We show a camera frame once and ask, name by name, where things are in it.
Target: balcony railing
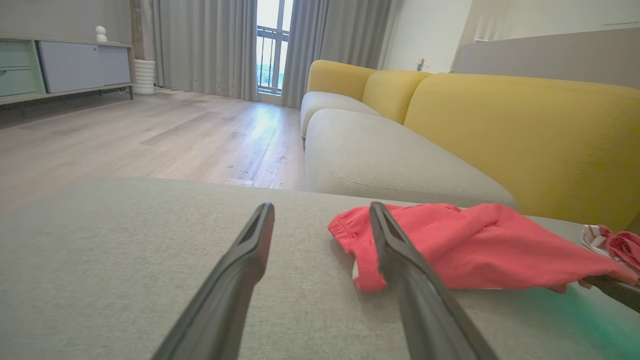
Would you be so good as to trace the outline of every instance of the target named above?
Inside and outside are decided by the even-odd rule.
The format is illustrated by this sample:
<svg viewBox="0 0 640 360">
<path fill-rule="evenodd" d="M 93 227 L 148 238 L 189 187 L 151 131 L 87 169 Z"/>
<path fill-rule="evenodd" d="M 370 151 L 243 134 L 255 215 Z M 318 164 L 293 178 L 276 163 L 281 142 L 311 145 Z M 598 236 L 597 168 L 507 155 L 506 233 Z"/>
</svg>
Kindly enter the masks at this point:
<svg viewBox="0 0 640 360">
<path fill-rule="evenodd" d="M 257 40 L 258 90 L 267 94 L 280 95 L 287 60 L 289 32 L 258 26 Z"/>
</svg>

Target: green drawer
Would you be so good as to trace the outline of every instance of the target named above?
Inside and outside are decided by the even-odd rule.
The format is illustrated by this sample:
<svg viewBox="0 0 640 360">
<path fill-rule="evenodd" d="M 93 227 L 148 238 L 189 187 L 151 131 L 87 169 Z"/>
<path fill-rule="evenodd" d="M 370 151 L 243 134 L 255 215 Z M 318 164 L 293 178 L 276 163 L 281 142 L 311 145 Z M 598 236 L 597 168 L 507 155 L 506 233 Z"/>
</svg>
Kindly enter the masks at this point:
<svg viewBox="0 0 640 360">
<path fill-rule="evenodd" d="M 28 42 L 0 41 L 0 68 L 30 67 Z"/>
<path fill-rule="evenodd" d="M 0 70 L 0 96 L 35 93 L 36 84 L 33 70 Z"/>
</svg>

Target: gray fabric surface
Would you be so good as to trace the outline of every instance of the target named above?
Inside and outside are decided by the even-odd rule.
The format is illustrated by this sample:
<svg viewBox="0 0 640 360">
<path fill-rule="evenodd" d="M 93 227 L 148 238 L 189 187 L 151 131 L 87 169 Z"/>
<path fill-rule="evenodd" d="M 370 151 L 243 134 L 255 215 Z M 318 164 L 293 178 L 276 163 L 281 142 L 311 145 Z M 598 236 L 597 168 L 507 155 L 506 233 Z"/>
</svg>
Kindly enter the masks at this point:
<svg viewBox="0 0 640 360">
<path fill-rule="evenodd" d="M 326 229 L 369 199 L 149 178 L 76 185 L 0 219 L 0 358 L 150 358 L 264 201 L 276 223 L 239 358 L 407 359 L 393 294 L 357 293 Z M 533 219 L 578 241 L 580 225 Z M 501 359 L 640 350 L 640 315 L 596 289 L 454 294 Z"/>
<path fill-rule="evenodd" d="M 375 69 L 391 0 L 295 1 L 282 87 L 282 104 L 299 108 L 309 67 L 331 60 Z"/>
<path fill-rule="evenodd" d="M 157 84 L 254 101 L 256 0 L 154 0 Z"/>
<path fill-rule="evenodd" d="M 382 117 L 324 109 L 305 143 L 306 190 L 469 207 L 517 204 L 511 194 L 449 151 Z"/>
<path fill-rule="evenodd" d="M 321 109 L 349 110 L 357 113 L 381 116 L 376 110 L 373 110 L 352 97 L 330 92 L 311 91 L 306 93 L 302 98 L 302 105 L 300 106 L 300 132 L 303 137 L 307 135 L 307 127 L 311 117 Z"/>
</svg>

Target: sofa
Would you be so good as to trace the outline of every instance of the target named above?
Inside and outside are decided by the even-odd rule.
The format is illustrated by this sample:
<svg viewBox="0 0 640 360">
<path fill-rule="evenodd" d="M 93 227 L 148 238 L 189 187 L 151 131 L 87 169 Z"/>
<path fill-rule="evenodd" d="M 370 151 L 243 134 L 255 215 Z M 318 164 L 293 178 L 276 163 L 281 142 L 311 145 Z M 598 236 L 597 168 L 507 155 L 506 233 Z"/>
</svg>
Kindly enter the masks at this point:
<svg viewBox="0 0 640 360">
<path fill-rule="evenodd" d="M 318 60 L 301 106 L 308 191 L 626 229 L 640 213 L 640 90 Z"/>
<path fill-rule="evenodd" d="M 151 359 L 266 201 L 273 237 L 238 358 L 409 359 L 394 293 L 357 292 L 327 230 L 372 199 L 151 178 L 79 183 L 0 217 L 0 358 Z M 580 243 L 580 224 L 532 220 Z M 499 359 L 637 359 L 640 314 L 596 288 L 452 293 Z"/>
</svg>

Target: gray curtain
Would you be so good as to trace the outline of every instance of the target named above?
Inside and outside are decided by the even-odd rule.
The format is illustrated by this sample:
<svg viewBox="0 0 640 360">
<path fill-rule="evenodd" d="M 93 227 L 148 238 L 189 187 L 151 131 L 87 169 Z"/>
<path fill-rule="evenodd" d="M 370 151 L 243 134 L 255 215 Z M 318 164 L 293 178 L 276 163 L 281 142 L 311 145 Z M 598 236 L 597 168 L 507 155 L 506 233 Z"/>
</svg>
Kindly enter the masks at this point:
<svg viewBox="0 0 640 360">
<path fill-rule="evenodd" d="M 157 84 L 254 101 L 257 0 L 154 0 Z"/>
<path fill-rule="evenodd" d="M 315 60 L 375 69 L 390 4 L 391 0 L 295 0 L 282 104 L 300 107 Z"/>
</svg>

